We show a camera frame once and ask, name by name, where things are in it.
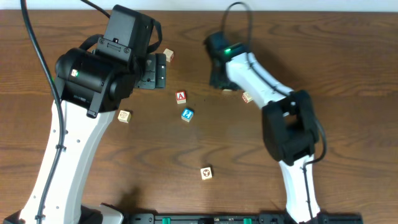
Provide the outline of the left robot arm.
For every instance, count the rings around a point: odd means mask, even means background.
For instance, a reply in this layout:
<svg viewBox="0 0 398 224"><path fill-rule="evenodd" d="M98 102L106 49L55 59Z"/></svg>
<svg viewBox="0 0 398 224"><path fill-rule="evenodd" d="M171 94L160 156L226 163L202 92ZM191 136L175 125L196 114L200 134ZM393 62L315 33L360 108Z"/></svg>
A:
<svg viewBox="0 0 398 224"><path fill-rule="evenodd" d="M5 223L123 223L107 204L82 204L95 152L123 99L133 89L165 87L165 55L151 43L159 21L116 5L104 34L87 38L61 55L54 77L49 141L34 189L22 210Z"/></svg>

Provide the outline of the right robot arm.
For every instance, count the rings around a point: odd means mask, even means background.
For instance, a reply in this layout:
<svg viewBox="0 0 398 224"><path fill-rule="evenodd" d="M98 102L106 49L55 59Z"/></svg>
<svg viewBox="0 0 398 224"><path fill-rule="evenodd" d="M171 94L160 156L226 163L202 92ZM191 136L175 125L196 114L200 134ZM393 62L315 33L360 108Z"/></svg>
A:
<svg viewBox="0 0 398 224"><path fill-rule="evenodd" d="M204 45L212 61L211 85L242 89L261 109L263 141L280 165L287 195L286 212L294 223L317 223L320 207L313 186L315 145L327 151L326 134L317 119L312 99L304 91L277 81L242 43L230 44L224 33L209 35Z"/></svg>

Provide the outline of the red letter A block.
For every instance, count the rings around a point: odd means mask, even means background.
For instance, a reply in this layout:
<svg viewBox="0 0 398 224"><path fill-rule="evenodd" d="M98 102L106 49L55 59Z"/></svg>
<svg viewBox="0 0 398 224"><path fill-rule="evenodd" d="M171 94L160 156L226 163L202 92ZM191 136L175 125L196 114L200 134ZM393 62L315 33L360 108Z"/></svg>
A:
<svg viewBox="0 0 398 224"><path fill-rule="evenodd" d="M177 104L184 104L187 102L187 95L185 91L177 91L175 93Z"/></svg>

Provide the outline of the blue number 2 block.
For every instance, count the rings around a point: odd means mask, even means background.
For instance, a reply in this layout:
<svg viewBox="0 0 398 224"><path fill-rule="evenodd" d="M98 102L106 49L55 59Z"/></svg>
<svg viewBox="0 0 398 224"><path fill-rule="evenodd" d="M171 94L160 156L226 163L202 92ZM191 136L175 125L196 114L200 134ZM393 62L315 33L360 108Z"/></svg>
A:
<svg viewBox="0 0 398 224"><path fill-rule="evenodd" d="M185 108L181 114L181 118L186 121L190 122L191 119L193 118L194 112L191 109Z"/></svg>

